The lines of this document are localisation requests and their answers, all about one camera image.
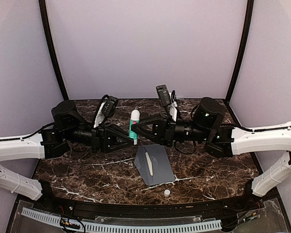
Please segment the green white glue stick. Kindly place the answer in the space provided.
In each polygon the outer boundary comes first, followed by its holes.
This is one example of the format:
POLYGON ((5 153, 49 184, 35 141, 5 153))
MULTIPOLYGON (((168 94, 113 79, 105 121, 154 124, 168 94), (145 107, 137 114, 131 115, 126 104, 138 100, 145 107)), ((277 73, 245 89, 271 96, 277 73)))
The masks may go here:
POLYGON ((135 124, 140 121, 140 112, 137 109, 134 109, 131 112, 129 120, 129 138, 133 140, 133 144, 137 145, 138 143, 138 133, 135 132, 135 124))

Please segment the beige letter paper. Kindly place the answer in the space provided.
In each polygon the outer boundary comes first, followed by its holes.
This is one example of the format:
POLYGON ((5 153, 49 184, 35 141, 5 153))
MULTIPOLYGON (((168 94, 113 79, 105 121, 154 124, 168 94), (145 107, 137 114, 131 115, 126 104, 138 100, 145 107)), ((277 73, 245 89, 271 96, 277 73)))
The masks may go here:
POLYGON ((153 176, 153 165, 152 165, 152 161, 151 161, 150 156, 149 156, 147 151, 145 152, 145 156, 146 156, 146 161, 147 161, 149 173, 151 176, 153 176))

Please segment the grey envelope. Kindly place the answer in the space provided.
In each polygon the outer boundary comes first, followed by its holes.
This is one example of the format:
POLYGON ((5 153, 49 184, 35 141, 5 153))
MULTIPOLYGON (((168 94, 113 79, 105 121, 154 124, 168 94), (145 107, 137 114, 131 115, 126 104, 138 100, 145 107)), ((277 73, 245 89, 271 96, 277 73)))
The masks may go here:
POLYGON ((134 164, 147 186, 154 186, 175 181, 175 176, 165 149, 158 144, 139 146, 134 164), (150 175, 145 152, 148 152, 153 165, 153 176, 150 175))

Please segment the white glue stick cap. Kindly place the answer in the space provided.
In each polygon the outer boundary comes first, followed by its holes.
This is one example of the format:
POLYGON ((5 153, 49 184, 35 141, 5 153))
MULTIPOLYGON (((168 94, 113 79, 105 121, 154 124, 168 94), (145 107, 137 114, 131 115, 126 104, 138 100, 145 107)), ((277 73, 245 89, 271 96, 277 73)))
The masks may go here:
POLYGON ((170 191, 169 189, 165 189, 165 191, 164 191, 164 195, 165 195, 166 197, 168 197, 168 196, 170 196, 170 194, 171 194, 171 191, 170 191))

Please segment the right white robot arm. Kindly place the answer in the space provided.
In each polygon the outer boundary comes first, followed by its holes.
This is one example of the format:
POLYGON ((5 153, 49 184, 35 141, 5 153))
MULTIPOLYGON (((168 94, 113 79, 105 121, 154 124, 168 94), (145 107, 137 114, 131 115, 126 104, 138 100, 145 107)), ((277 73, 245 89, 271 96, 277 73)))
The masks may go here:
POLYGON ((136 134, 163 146, 192 141, 204 143, 204 151, 216 158, 258 151, 282 150, 284 154, 261 175, 246 184, 238 207, 249 210, 257 197, 291 176, 291 121, 275 126, 245 128, 224 124, 225 109, 218 101, 204 97, 191 112, 191 120, 173 120, 166 113, 155 114, 132 125, 136 134))

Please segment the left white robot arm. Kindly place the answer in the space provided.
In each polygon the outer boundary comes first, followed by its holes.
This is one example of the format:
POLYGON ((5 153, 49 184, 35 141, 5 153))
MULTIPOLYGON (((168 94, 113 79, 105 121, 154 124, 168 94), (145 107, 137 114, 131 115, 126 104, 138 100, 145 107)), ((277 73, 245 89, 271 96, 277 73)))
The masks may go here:
MULTIPOLYGON (((61 157, 71 148, 69 143, 80 143, 92 152, 109 153, 134 145, 129 134, 106 120, 114 114, 118 103, 107 96, 100 111, 96 111, 94 123, 88 122, 77 110, 72 100, 60 102, 51 111, 53 123, 36 132, 16 137, 0 137, 0 163, 19 159, 54 159, 61 157)), ((26 178, 8 170, 0 164, 0 188, 28 197, 49 212, 59 207, 48 182, 26 178)))

